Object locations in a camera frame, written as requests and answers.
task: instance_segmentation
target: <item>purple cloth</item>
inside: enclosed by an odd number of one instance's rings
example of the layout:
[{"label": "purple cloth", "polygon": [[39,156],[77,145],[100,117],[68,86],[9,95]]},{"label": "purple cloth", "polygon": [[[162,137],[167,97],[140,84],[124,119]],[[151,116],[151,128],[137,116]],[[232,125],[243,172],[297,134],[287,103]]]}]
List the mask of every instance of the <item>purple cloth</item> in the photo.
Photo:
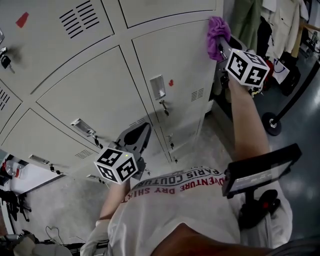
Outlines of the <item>purple cloth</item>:
[{"label": "purple cloth", "polygon": [[212,16],[209,20],[209,29],[206,40],[209,57],[215,61],[222,61],[224,59],[217,45],[217,38],[221,36],[224,37],[227,42],[230,41],[231,31],[229,25],[223,18]]}]

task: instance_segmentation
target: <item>green pants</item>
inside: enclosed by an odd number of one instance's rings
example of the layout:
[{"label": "green pants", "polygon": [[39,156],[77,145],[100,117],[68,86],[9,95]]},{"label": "green pants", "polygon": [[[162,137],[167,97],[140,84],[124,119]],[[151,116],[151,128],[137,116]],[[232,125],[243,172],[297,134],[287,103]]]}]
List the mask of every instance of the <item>green pants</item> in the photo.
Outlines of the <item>green pants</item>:
[{"label": "green pants", "polygon": [[235,0],[231,16],[231,33],[249,49],[257,52],[258,28],[263,0]]}]

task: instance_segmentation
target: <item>black pole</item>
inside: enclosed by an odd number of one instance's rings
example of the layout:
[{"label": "black pole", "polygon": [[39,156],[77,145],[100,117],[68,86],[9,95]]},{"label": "black pole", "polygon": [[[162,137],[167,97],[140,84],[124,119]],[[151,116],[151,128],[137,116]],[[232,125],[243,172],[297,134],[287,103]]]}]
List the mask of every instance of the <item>black pole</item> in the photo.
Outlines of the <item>black pole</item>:
[{"label": "black pole", "polygon": [[315,64],[313,65],[310,73],[304,80],[303,84],[299,88],[299,90],[296,92],[296,94],[292,97],[292,99],[288,102],[288,104],[281,110],[281,112],[271,121],[273,125],[278,123],[280,119],[291,109],[291,107],[297,102],[297,100],[301,97],[301,95],[305,92],[307,87],[310,85],[314,77],[316,76],[318,70],[320,68],[320,58],[317,59]]}]

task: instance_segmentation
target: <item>blue-gray floor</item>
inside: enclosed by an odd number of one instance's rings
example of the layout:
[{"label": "blue-gray floor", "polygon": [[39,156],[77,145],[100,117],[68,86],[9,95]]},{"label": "blue-gray floor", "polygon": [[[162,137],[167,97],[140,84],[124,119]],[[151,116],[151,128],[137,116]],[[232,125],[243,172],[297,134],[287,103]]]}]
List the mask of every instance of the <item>blue-gray floor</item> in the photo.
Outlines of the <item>blue-gray floor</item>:
[{"label": "blue-gray floor", "polygon": [[[254,98],[259,114],[278,114],[301,86],[313,67],[316,58],[297,62],[301,79],[294,92],[286,97],[278,87]],[[280,180],[283,192],[290,201],[293,212],[291,239],[320,235],[320,71],[304,94],[281,120],[280,135],[269,136],[272,150],[297,143],[302,157],[291,173]]]}]

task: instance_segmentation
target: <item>white jacket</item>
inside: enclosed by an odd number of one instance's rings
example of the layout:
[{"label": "white jacket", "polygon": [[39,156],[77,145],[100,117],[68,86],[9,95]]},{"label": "white jacket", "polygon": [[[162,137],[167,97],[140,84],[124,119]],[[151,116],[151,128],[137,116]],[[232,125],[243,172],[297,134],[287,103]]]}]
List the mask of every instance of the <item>white jacket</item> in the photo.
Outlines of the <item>white jacket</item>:
[{"label": "white jacket", "polygon": [[292,52],[297,40],[300,16],[309,19],[303,0],[265,0],[261,16],[272,29],[266,55],[273,58],[280,58],[284,51]]}]

